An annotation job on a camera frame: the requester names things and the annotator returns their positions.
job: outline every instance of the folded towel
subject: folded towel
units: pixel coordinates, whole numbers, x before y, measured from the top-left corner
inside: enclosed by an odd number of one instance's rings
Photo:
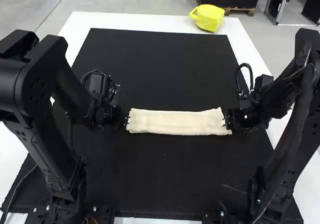
[[[181,136],[231,135],[220,107],[204,111],[163,111],[132,108],[126,130]]]

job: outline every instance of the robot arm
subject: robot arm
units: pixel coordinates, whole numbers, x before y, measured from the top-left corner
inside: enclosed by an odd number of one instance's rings
[[[271,76],[257,77],[248,96],[238,88],[240,108],[229,109],[225,114],[228,129],[247,132],[257,127],[268,128],[272,118],[285,116],[294,103],[273,154],[249,180],[245,217],[233,216],[222,205],[220,211],[225,215],[220,216],[221,224],[286,223],[296,180],[319,146],[301,140],[309,111],[314,113],[319,108],[318,104],[313,106],[312,100],[319,92],[320,35],[302,28],[295,41],[295,57],[282,74],[275,81]]]
[[[288,113],[296,96],[302,91],[301,83],[307,66],[315,66],[319,62],[319,53],[312,43],[313,40],[306,39],[310,32],[315,37],[319,36],[317,31],[303,28],[298,31],[295,57],[276,80],[268,75],[257,77],[249,95],[243,95],[244,91],[238,87],[240,108],[229,109],[225,113],[227,129],[233,131],[249,131],[257,127],[267,129],[272,118],[281,119]],[[316,88],[319,77],[317,70],[312,80],[313,88]]]
[[[115,124],[121,110],[114,100],[118,85],[92,71],[89,90],[71,70],[63,37],[41,42],[30,31],[16,30],[0,41],[0,121],[13,132],[45,176],[52,203],[64,220],[84,220],[86,173],[53,117],[50,98],[59,102],[75,123],[92,129]]]

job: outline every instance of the white table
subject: white table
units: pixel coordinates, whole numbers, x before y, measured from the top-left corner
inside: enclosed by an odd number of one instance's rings
[[[59,36],[69,44],[66,59],[72,66],[90,28],[121,29],[167,33],[211,34],[199,29],[187,16],[144,15],[122,13],[73,12],[62,28]],[[239,64],[249,63],[252,66],[254,78],[262,74],[270,75],[270,71],[250,40],[238,18],[225,17],[216,35],[227,35],[233,52]],[[249,73],[243,71],[246,83],[249,85]],[[267,130],[268,136],[275,147],[285,129],[291,113],[281,120],[272,120]],[[22,143],[3,123],[0,124],[0,203],[5,199],[21,164],[27,156]],[[320,155],[316,152],[296,183],[294,197],[300,209],[305,224],[319,223],[320,210]],[[8,215],[10,223],[23,224],[26,214]],[[164,220],[143,218],[116,218],[120,224],[189,224],[200,223],[188,220]]]

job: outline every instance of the wooden pallet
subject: wooden pallet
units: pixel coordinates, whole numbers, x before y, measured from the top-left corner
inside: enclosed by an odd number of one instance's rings
[[[225,9],[225,16],[230,15],[230,11],[246,11],[249,17],[253,17],[256,12],[256,8],[240,8],[240,7],[223,7]]]
[[[201,5],[201,0],[195,0],[197,5],[200,6]],[[231,10],[232,11],[246,11],[246,13],[248,14],[249,17],[253,17],[255,15],[256,12],[256,8],[241,8],[241,7],[221,7],[222,9],[225,9],[225,16],[229,16]]]

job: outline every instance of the gray floor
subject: gray floor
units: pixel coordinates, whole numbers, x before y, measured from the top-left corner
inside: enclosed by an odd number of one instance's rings
[[[274,26],[263,14],[267,0],[259,0],[254,17],[238,17],[271,73],[277,77],[294,54],[295,34],[300,27]],[[58,34],[73,11],[188,15],[196,0],[0,0],[0,39],[19,28],[35,31],[40,38]],[[291,0],[281,22],[302,23],[301,4]]]

